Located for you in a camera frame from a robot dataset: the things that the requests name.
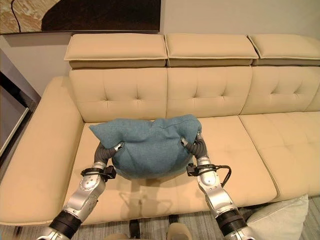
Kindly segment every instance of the beige leather sofa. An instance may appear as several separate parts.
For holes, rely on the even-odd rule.
[[[65,60],[70,76],[48,84],[0,184],[0,224],[49,223],[93,162],[89,126],[115,118],[195,115],[212,163],[232,168],[225,189],[239,207],[320,193],[318,40],[76,34]],[[186,173],[117,175],[84,224],[208,210]]]

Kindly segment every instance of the sofa leg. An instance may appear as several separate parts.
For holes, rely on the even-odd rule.
[[[179,219],[179,216],[176,214],[169,215],[169,224],[177,223],[178,219]]]
[[[140,239],[140,226],[139,221],[137,219],[130,220],[129,232],[131,239]]]

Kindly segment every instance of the robotic hand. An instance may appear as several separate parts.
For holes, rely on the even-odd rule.
[[[240,215],[237,206],[223,189],[231,175],[231,168],[226,165],[211,164],[206,143],[197,133],[193,144],[181,138],[181,144],[195,156],[197,166],[190,163],[186,170],[188,176],[197,177],[198,186],[205,195],[206,203],[213,213],[225,240],[256,240],[250,227]],[[217,170],[229,169],[225,179],[220,183]]]
[[[108,159],[112,158],[123,146],[123,142],[109,149],[106,149],[101,143],[98,145],[92,167],[81,172],[83,178],[79,188],[37,240],[70,240],[72,238],[80,224],[95,208],[108,179],[116,177],[114,167],[107,167],[107,163]]]

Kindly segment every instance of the sofa armrest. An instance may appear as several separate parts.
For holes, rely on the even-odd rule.
[[[0,184],[0,224],[45,224],[56,216],[65,200],[83,126],[69,78],[54,78]]]

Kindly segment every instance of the sofa cushion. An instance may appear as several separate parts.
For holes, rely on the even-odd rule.
[[[191,157],[180,140],[184,137],[193,143],[201,132],[200,122],[190,114],[155,121],[117,118],[89,128],[107,149],[124,142],[112,163],[118,174],[129,179],[185,172]]]
[[[319,85],[320,67],[317,66],[254,66],[241,114],[304,111],[313,101]],[[313,104],[315,108],[320,105],[319,102]]]
[[[247,99],[250,66],[168,68],[167,118],[238,115]]]
[[[166,59],[164,36],[141,33],[75,34],[64,57],[74,69],[164,67]]]
[[[320,193],[320,112],[239,117],[272,175],[274,201]]]
[[[238,206],[266,203],[276,189],[255,146],[238,116],[199,118],[211,162],[230,165],[231,178],[226,190]],[[86,123],[75,158],[66,201],[79,186],[80,172],[89,168],[99,140]],[[219,171],[220,178],[227,174]],[[84,224],[167,216],[208,211],[196,177],[186,173],[176,177],[128,180],[120,175],[106,183],[95,209]]]
[[[296,34],[248,36],[259,59],[253,65],[320,65],[320,40]]]
[[[87,123],[166,117],[167,69],[77,69],[70,80]]]
[[[165,44],[171,67],[248,66],[258,58],[245,35],[169,33]]]
[[[259,240],[299,240],[308,205],[308,195],[275,202],[252,214],[246,223]]]

